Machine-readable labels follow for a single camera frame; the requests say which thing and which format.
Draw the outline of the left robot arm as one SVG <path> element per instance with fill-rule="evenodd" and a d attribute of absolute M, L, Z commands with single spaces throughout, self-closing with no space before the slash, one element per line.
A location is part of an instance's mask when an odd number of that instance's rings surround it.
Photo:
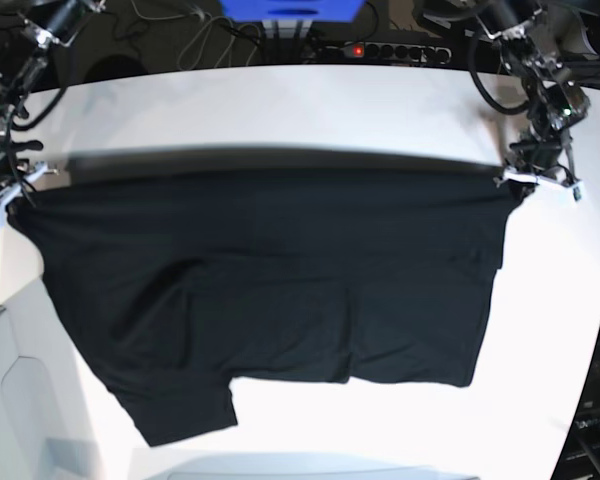
<path fill-rule="evenodd" d="M 469 42 L 467 68 L 483 100 L 505 116 L 525 114 L 528 127 L 509 145 L 509 155 L 498 186 L 523 184 L 563 191 L 573 201 L 583 198 L 583 186 L 575 175 L 570 129 L 585 120 L 590 99 L 564 64 L 537 1 L 474 1 L 468 7 L 431 9 L 422 1 L 417 12 L 431 21 L 479 25 Z M 499 50 L 505 71 L 521 81 L 527 99 L 506 107 L 486 89 L 477 69 L 479 41 L 489 40 Z"/>

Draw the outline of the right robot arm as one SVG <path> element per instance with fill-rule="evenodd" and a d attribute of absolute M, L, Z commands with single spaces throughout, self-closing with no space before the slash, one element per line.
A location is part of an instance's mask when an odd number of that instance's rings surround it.
<path fill-rule="evenodd" d="M 56 50 L 68 49 L 87 22 L 106 8 L 104 1 L 0 1 L 0 16 L 15 15 L 16 32 L 0 44 L 0 204 L 10 194 L 29 195 L 35 173 L 21 152 L 43 149 L 38 140 L 17 142 L 15 133 L 35 129 L 68 90 L 66 74 L 50 103 L 29 117 L 25 103 L 36 89 Z"/>

